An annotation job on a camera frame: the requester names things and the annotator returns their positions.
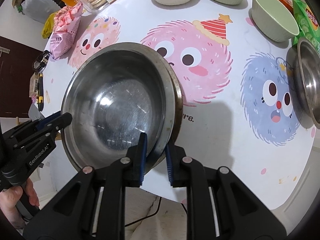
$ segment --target blue cartoon monster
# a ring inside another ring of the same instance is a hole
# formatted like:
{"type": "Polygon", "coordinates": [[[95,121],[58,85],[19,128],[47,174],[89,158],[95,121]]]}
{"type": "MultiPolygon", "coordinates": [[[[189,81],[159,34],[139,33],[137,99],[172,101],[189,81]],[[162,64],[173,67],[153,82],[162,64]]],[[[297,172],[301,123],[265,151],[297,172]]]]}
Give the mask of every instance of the blue cartoon monster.
{"type": "Polygon", "coordinates": [[[257,138],[283,146],[294,138],[302,116],[292,68],[283,58],[264,53],[247,61],[241,81],[244,115],[257,138]]]}

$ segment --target pink cartoon monster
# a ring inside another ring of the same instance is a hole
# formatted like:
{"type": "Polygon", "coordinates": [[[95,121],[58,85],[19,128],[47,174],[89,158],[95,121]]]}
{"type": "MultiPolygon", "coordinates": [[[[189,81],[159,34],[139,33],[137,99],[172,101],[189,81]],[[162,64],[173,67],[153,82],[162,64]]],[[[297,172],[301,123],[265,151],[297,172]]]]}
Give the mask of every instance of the pink cartoon monster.
{"type": "Polygon", "coordinates": [[[228,15],[211,21],[171,21],[151,29],[141,41],[172,66],[185,106],[207,104],[229,84],[231,53],[227,46],[228,15]]]}
{"type": "Polygon", "coordinates": [[[77,41],[76,48],[70,58],[72,67],[80,66],[93,54],[118,41],[120,24],[113,17],[94,20],[77,41]]]}

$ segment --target pink cheek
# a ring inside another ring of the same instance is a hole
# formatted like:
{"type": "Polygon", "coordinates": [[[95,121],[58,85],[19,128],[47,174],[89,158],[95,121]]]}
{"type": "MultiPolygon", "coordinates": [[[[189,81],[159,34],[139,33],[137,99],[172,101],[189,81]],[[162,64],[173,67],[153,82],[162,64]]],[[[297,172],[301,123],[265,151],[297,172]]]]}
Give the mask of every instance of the pink cheek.
{"type": "Polygon", "coordinates": [[[190,72],[192,72],[193,74],[196,74],[198,76],[206,76],[208,75],[208,71],[204,68],[204,67],[201,67],[201,66],[195,66],[195,67],[190,67],[188,68],[190,72]]]}

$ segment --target black cable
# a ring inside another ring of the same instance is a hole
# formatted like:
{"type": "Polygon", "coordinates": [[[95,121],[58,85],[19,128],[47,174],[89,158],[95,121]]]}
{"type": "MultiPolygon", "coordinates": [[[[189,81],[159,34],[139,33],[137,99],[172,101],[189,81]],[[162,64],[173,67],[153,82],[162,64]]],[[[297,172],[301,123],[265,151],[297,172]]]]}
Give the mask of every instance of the black cable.
{"type": "Polygon", "coordinates": [[[184,206],[184,204],[181,203],[181,206],[183,207],[184,211],[185,211],[186,214],[188,215],[188,211],[187,211],[186,207],[184,206]]]}
{"type": "Polygon", "coordinates": [[[162,197],[160,197],[160,199],[159,199],[158,208],[157,208],[156,212],[154,212],[152,215],[146,216],[146,217],[144,217],[144,218],[140,218],[140,219],[138,219],[138,220],[136,220],[136,221],[133,221],[133,222],[131,222],[131,223],[129,223],[129,224],[126,224],[124,227],[131,226],[131,225],[133,225],[133,224],[135,224],[135,223],[138,223],[138,222],[140,222],[140,221],[142,221],[142,220],[145,220],[145,219],[147,219],[147,218],[150,218],[150,217],[155,216],[155,215],[159,212],[161,200],[162,200],[162,197]]]}

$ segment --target silver rivet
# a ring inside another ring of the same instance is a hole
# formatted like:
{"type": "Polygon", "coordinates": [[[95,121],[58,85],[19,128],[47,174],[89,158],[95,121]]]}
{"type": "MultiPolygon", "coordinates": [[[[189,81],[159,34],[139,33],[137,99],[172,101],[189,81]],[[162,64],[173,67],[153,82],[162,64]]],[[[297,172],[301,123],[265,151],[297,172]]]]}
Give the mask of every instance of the silver rivet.
{"type": "Polygon", "coordinates": [[[189,157],[189,156],[184,156],[184,157],[182,158],[182,161],[183,161],[184,163],[191,163],[191,162],[192,162],[192,158],[189,157]]]}
{"type": "Polygon", "coordinates": [[[222,174],[228,174],[229,173],[229,169],[227,167],[221,167],[219,169],[220,173],[222,174]]]}
{"type": "Polygon", "coordinates": [[[121,160],[120,160],[120,162],[121,162],[122,164],[128,164],[130,161],[131,161],[131,160],[130,160],[129,157],[123,157],[123,158],[121,158],[121,160]]]}
{"type": "Polygon", "coordinates": [[[85,166],[82,171],[84,174],[89,174],[93,171],[93,168],[91,166],[85,166]]]}

